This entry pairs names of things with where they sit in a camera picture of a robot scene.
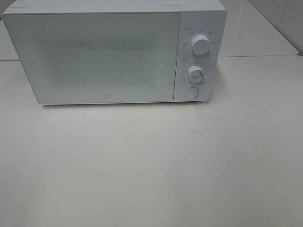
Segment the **round white door button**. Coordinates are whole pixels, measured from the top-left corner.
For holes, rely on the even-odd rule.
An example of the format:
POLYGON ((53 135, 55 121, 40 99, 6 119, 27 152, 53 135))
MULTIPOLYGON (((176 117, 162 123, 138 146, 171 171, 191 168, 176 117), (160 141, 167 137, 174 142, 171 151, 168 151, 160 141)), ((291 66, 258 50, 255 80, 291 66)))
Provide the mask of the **round white door button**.
POLYGON ((195 87, 190 87, 185 91, 185 97, 189 99, 197 98, 199 96, 199 90, 195 87))

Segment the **white microwave oven body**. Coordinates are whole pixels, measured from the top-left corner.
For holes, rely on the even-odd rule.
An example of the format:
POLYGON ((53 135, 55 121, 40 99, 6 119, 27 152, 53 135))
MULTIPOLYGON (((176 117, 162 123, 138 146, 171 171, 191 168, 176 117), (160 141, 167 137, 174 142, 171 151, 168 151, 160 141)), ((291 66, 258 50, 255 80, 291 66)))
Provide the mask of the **white microwave oven body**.
POLYGON ((212 80, 227 19, 227 10, 218 0, 17 0, 7 7, 1 17, 4 21, 6 14, 162 12, 178 12, 180 14, 174 93, 171 102, 207 101, 211 93, 212 80), (196 55, 192 52, 191 41, 197 35, 205 35, 209 39, 210 48, 204 55, 196 55), (188 80, 188 69, 195 65, 202 67, 205 73, 203 81, 199 83, 191 83, 188 80), (190 87, 199 90, 197 98, 185 97, 185 91, 190 87))

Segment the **white microwave door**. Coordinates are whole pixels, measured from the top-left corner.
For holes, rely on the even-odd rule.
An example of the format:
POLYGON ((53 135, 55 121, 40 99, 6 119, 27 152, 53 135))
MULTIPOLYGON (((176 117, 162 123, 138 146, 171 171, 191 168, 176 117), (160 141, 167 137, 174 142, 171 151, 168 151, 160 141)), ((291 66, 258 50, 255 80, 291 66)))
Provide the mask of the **white microwave door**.
POLYGON ((171 102, 178 12, 6 14, 38 103, 171 102))

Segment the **white timer knob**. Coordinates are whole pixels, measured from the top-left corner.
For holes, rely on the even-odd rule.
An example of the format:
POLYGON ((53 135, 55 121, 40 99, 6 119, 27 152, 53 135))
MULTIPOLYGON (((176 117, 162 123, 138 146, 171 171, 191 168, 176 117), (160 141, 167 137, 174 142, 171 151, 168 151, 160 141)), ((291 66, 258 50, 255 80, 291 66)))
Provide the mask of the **white timer knob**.
POLYGON ((188 80, 191 83, 199 83, 204 79, 204 70, 200 66, 191 66, 188 69, 188 80))

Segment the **white power knob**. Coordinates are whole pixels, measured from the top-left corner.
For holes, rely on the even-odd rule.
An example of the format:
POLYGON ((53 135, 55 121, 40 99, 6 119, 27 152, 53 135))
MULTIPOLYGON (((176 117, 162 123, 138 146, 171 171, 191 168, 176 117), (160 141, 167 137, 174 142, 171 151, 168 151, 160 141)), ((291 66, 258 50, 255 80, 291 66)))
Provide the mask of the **white power knob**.
POLYGON ((191 41, 192 52, 196 55, 204 55, 209 51, 209 39, 205 35, 197 35, 191 41))

